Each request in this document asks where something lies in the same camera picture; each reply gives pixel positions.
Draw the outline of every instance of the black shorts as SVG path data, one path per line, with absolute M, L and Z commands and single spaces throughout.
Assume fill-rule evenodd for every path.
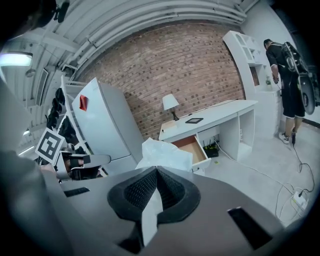
M 305 108 L 297 84 L 298 79 L 295 77 L 283 80 L 281 90 L 282 106 L 283 115 L 287 118 L 303 118 L 305 116 Z

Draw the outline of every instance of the white desk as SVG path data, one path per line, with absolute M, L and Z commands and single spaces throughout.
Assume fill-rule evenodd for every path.
M 173 143 L 178 148 L 187 149 L 187 151 L 194 150 L 192 152 L 193 171 L 204 169 L 210 164 L 210 159 L 203 151 L 200 142 L 217 134 L 219 134 L 223 151 L 233 159 L 239 160 L 252 151 L 255 137 L 254 107 L 256 103 L 255 100 L 226 100 L 207 107 L 180 118 L 176 121 L 177 128 L 162 132 L 161 126 L 159 140 Z M 197 124 L 186 123 L 191 118 L 203 118 L 203 120 Z M 240 141 L 240 129 L 242 130 L 242 141 Z

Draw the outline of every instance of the open drawer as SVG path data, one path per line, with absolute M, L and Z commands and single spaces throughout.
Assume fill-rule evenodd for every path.
M 211 158 L 208 158 L 204 149 L 200 145 L 196 136 L 186 137 L 172 142 L 183 151 L 192 153 L 192 171 L 195 172 L 200 169 L 207 168 L 210 164 Z

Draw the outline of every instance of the white bag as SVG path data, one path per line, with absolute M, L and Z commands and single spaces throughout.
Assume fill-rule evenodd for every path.
M 142 160 L 136 169 L 151 166 L 170 167 L 189 172 L 192 169 L 193 155 L 175 145 L 148 138 L 142 143 Z

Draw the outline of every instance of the red magnet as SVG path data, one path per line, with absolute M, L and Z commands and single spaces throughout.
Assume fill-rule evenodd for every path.
M 80 95 L 80 105 L 79 108 L 83 111 L 87 111 L 88 98 L 84 95 Z

